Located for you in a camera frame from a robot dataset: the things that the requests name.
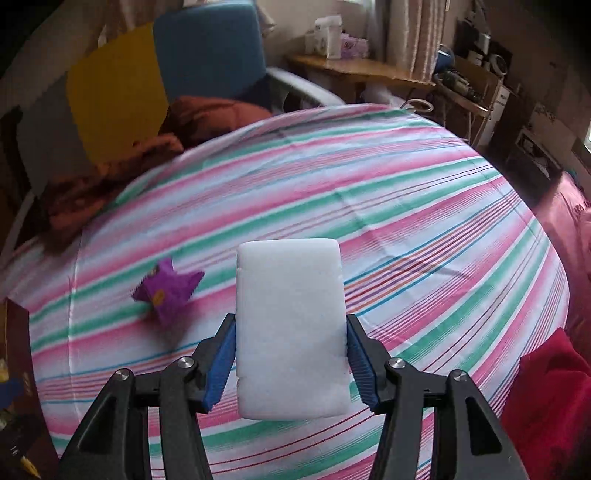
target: white rectangular block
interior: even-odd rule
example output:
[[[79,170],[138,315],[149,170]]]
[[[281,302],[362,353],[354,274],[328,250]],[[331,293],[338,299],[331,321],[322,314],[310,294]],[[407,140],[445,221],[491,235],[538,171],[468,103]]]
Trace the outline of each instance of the white rectangular block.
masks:
[[[238,247],[236,373],[240,415],[301,420],[350,407],[339,244],[328,238]]]

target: brown cloth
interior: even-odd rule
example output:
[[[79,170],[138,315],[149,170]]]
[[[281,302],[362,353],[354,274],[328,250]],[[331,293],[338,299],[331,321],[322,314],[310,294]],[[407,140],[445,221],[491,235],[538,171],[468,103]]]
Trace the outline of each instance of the brown cloth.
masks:
[[[159,134],[136,142],[132,153],[103,163],[90,176],[55,179],[41,197],[51,225],[50,241],[63,248],[135,178],[207,140],[269,118],[256,105],[182,96],[168,108]]]

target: screw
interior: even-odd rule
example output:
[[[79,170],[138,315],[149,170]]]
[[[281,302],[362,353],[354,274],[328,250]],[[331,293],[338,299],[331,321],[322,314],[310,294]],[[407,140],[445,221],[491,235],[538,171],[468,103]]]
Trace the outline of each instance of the screw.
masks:
[[[127,380],[129,378],[129,376],[131,375],[131,372],[129,370],[127,370],[126,368],[120,368],[113,375],[115,376],[115,378],[117,380],[123,381],[123,380]]]
[[[466,380],[468,380],[468,374],[464,372],[464,370],[453,370],[452,378],[456,382],[465,382]]]
[[[391,366],[393,369],[399,370],[400,368],[406,367],[406,362],[401,358],[395,356],[388,361],[388,365]]]
[[[190,368],[193,366],[194,363],[195,360],[193,360],[193,357],[190,356],[183,356],[177,360],[177,365],[180,368]]]

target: striped tablecloth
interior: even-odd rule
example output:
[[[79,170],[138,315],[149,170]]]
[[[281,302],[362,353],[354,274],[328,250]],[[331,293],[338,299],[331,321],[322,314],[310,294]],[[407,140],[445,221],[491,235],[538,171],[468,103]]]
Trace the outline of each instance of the striped tablecloth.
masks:
[[[58,452],[115,369],[161,369],[234,312],[240,243],[302,237],[339,241],[347,310],[370,336],[418,369],[468,371],[498,414],[520,356],[566,318],[566,276],[548,238],[455,136],[375,105],[282,115],[142,176],[61,256],[35,242],[17,252],[1,293],[31,313],[35,377]],[[180,272],[206,272],[168,330],[131,299],[162,257]],[[199,416],[215,477],[365,479],[382,418],[353,381],[350,393],[348,416],[244,420],[231,373],[221,402]],[[423,428],[420,478],[430,410]],[[156,411],[150,445],[162,477]]]

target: blue chair back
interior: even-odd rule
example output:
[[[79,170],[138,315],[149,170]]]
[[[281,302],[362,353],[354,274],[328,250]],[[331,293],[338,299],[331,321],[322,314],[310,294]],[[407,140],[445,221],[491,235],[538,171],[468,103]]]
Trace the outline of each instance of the blue chair back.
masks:
[[[169,102],[193,95],[270,108],[252,2],[229,0],[166,13],[154,21],[154,44]]]

